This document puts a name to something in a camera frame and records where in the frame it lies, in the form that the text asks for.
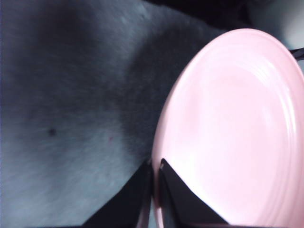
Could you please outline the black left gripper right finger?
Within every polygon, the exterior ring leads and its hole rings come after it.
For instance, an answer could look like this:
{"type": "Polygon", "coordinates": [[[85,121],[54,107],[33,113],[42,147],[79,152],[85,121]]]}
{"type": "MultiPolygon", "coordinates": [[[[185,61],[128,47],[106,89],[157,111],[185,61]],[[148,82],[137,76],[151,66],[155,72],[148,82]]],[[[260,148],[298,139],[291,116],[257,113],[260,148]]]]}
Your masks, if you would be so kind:
{"type": "Polygon", "coordinates": [[[229,228],[230,225],[197,197],[165,160],[159,168],[161,217],[165,228],[229,228]]]}

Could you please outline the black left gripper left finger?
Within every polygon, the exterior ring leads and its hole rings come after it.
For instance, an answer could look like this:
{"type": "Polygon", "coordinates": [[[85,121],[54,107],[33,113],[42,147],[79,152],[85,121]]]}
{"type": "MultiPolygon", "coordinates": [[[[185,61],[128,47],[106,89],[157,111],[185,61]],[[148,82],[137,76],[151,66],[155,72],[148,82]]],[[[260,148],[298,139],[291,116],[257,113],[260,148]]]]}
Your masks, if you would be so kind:
{"type": "Polygon", "coordinates": [[[152,162],[145,160],[121,190],[84,222],[84,228],[147,228],[152,162]]]}

